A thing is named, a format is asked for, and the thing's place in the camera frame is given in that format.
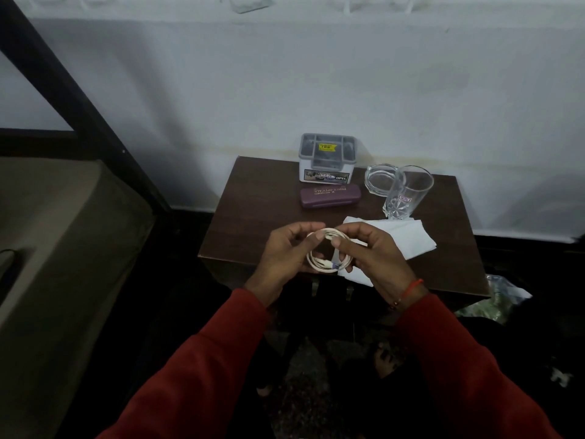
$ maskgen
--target person's left hand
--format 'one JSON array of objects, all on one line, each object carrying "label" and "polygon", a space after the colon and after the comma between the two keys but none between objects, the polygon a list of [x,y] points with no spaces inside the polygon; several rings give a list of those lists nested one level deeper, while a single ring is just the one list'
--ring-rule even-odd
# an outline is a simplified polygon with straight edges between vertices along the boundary
[{"label": "person's left hand", "polygon": [[[283,285],[297,272],[314,272],[311,267],[304,266],[303,261],[325,238],[325,233],[319,231],[323,228],[323,222],[297,222],[271,232],[260,263],[244,288],[268,306],[278,299]],[[301,238],[300,244],[292,245],[293,240]]]}]

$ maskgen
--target red sweater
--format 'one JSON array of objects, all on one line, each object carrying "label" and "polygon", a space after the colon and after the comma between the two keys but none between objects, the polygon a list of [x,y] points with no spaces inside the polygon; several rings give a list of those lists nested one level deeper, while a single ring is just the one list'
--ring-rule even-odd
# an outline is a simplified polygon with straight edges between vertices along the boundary
[{"label": "red sweater", "polygon": [[[98,439],[223,437],[268,315],[239,289],[130,400]],[[542,409],[505,377],[435,295],[400,317],[436,405],[456,437],[559,438]]]}]

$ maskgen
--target table top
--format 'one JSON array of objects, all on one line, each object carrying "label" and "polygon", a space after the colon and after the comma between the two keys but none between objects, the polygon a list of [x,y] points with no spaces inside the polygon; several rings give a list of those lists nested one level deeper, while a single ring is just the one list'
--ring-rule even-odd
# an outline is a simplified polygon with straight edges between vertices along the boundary
[{"label": "table top", "polygon": [[[201,244],[199,257],[257,265],[270,231],[296,221],[343,223],[347,216],[384,219],[384,198],[370,194],[365,169],[355,168],[351,183],[362,189],[354,205],[305,209],[300,191],[315,184],[298,179],[298,162],[238,157],[215,215]],[[487,296],[488,285],[457,179],[435,176],[413,218],[437,244],[433,251],[408,261],[429,289]]]}]

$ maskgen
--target white tissue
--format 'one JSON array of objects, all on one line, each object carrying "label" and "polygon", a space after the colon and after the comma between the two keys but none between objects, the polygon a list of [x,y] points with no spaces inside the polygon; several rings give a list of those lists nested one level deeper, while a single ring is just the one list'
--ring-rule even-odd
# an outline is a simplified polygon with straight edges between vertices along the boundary
[{"label": "white tissue", "polygon": [[[434,250],[437,245],[433,239],[427,234],[425,228],[422,227],[420,220],[414,220],[412,218],[404,220],[363,220],[356,217],[346,217],[343,223],[352,222],[366,222],[386,231],[392,236],[396,246],[402,253],[405,259],[411,259],[416,256],[420,256],[428,251]],[[365,244],[357,239],[352,239],[352,242]],[[339,251],[335,250],[333,254],[333,263],[339,264]],[[351,280],[363,285],[373,286],[370,279],[357,267],[353,267],[351,273],[348,273],[345,269],[338,273],[341,277],[345,277],[347,280]]]}]

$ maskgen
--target grey plastic container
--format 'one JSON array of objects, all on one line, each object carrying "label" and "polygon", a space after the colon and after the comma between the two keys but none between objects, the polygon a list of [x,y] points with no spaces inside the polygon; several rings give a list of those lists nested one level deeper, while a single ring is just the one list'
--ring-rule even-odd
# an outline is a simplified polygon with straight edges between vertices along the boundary
[{"label": "grey plastic container", "polygon": [[356,140],[351,136],[303,134],[298,158],[299,180],[346,184],[356,163]]}]

